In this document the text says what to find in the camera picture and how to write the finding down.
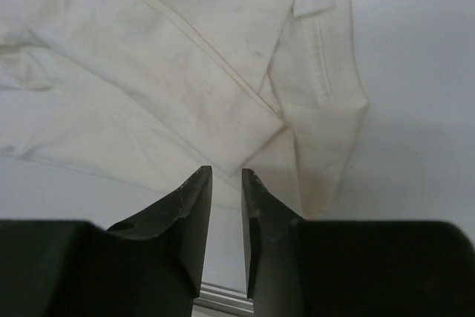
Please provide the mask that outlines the white t shirt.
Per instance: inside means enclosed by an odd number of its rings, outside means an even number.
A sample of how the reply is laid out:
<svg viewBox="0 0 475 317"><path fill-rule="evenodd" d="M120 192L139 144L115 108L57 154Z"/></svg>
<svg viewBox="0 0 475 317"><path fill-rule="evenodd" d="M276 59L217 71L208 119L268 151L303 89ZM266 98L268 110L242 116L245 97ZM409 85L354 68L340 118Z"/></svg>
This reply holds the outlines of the white t shirt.
<svg viewBox="0 0 475 317"><path fill-rule="evenodd" d="M321 216L368 100L351 0L1 0L1 154Z"/></svg>

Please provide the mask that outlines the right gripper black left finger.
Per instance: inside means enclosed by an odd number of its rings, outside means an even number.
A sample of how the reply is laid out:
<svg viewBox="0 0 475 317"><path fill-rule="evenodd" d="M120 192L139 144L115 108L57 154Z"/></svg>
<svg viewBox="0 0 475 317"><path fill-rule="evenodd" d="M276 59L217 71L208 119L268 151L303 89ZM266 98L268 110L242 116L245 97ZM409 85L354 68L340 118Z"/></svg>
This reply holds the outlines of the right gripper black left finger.
<svg viewBox="0 0 475 317"><path fill-rule="evenodd" d="M200 294L212 203L212 169L202 166L177 189L115 223L127 276L123 316L190 316Z"/></svg>

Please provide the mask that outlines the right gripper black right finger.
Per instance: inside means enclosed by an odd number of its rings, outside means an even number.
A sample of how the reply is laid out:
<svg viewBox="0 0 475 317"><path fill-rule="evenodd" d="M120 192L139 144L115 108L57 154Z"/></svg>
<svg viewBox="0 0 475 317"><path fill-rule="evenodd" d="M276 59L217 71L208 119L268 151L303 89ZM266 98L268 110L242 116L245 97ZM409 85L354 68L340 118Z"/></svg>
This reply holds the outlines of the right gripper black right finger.
<svg viewBox="0 0 475 317"><path fill-rule="evenodd" d="M300 220L251 169L241 172L246 293L255 316L304 316L292 229Z"/></svg>

